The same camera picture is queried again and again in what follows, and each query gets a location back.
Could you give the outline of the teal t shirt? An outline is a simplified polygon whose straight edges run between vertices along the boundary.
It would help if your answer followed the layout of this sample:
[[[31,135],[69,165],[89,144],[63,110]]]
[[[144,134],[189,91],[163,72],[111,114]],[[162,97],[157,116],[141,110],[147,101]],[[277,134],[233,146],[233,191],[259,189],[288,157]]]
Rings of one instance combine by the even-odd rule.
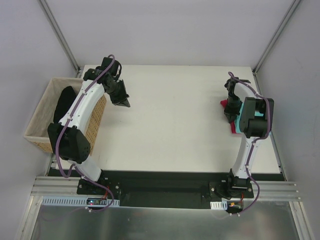
[[[246,138],[263,138],[267,133],[267,105],[263,99],[249,97],[240,109],[240,115],[235,122],[237,133],[243,133]]]

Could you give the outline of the pink t shirt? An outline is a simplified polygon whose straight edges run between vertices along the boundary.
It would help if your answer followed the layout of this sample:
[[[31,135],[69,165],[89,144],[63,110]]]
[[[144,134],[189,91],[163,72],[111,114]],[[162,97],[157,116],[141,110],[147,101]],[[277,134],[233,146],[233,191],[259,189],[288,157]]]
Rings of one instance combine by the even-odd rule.
[[[227,99],[224,99],[224,100],[221,100],[220,101],[220,104],[222,105],[222,107],[225,109],[226,106],[227,106],[227,103],[228,103],[228,100]],[[236,125],[235,125],[235,122],[231,122],[230,123],[230,129],[231,129],[231,133],[232,134],[237,134],[236,132]]]

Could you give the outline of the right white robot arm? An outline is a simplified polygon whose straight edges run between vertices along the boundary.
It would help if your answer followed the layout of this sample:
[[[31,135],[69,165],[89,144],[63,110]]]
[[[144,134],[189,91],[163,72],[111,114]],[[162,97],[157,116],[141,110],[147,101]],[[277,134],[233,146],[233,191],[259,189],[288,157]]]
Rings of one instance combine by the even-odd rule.
[[[224,85],[227,99],[224,115],[235,132],[241,134],[236,161],[231,168],[235,179],[248,179],[260,143],[272,130],[275,102],[260,95],[249,80],[231,77]]]

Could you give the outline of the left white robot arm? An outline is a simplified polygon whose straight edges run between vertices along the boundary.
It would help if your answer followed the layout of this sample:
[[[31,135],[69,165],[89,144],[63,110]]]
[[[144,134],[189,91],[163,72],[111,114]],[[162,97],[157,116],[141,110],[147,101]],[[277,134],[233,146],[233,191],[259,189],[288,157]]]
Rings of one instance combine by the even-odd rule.
[[[105,94],[115,106],[131,106],[121,73],[122,65],[114,55],[104,57],[100,66],[90,68],[84,74],[79,93],[64,116],[47,128],[61,175],[70,177],[71,174],[65,173],[61,164],[61,161],[69,162],[72,169],[90,180],[88,188],[96,195],[105,191],[106,183],[100,179],[102,170],[90,156],[91,143],[85,136],[85,130],[94,108]]]

